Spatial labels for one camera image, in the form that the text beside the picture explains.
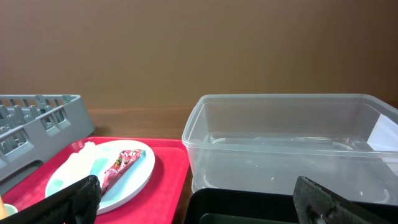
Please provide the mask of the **light green bowl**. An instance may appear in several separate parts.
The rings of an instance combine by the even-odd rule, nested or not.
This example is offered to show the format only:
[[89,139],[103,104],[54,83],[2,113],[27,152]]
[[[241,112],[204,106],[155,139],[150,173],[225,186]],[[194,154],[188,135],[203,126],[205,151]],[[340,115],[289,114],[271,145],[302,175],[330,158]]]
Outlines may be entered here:
[[7,212],[8,216],[14,215],[14,214],[16,214],[18,212],[18,209],[15,206],[11,205],[11,204],[5,204],[4,207],[6,209],[6,212]]

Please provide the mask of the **white napkin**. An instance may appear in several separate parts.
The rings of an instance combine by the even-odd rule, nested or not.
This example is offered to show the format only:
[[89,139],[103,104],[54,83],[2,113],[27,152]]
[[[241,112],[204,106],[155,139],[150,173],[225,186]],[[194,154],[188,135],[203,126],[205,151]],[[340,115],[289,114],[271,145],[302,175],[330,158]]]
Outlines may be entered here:
[[86,142],[84,147],[78,153],[73,153],[65,163],[63,178],[66,183],[72,184],[88,176],[95,159],[96,144]]

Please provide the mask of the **red snack wrapper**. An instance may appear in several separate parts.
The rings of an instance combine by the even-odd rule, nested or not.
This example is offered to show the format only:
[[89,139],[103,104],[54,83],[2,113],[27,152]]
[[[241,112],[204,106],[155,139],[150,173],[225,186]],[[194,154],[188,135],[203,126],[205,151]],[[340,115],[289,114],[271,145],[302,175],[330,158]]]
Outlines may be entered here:
[[101,186],[103,196],[113,185],[127,172],[127,170],[145,153],[145,150],[123,150],[119,153],[114,164],[104,172],[104,180]]

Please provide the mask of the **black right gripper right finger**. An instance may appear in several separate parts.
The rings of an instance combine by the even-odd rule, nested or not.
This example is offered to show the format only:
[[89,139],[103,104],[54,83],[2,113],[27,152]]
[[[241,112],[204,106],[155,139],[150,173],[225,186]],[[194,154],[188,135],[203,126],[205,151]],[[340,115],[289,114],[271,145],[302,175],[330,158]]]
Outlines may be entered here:
[[298,177],[293,201],[300,224],[389,224],[391,206],[351,202],[313,180]]

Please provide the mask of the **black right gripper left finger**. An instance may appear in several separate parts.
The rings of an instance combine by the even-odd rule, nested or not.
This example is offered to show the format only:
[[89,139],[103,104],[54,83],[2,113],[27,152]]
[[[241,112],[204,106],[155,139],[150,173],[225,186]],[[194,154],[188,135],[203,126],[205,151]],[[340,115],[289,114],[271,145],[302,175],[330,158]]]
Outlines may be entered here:
[[94,224],[100,201],[100,182],[89,175],[2,219],[1,224]]

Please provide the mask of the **large light blue plate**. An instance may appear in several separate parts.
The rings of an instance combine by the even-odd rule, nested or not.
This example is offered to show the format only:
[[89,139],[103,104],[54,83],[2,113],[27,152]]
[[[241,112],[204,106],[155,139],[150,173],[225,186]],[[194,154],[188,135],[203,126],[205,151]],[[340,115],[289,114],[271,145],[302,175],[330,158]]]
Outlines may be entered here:
[[[96,159],[89,175],[97,176],[101,184],[104,180],[104,172],[114,164],[121,151],[135,149],[145,150],[144,155],[127,170],[127,172],[105,193],[104,196],[102,196],[99,203],[99,209],[97,211],[97,214],[100,215],[124,205],[145,187],[152,175],[152,171],[154,170],[155,155],[148,145],[134,140],[123,139],[95,144]],[[49,197],[71,185],[66,183],[63,178],[66,168],[65,163],[66,162],[64,162],[52,174],[51,178],[47,182],[45,197]]]

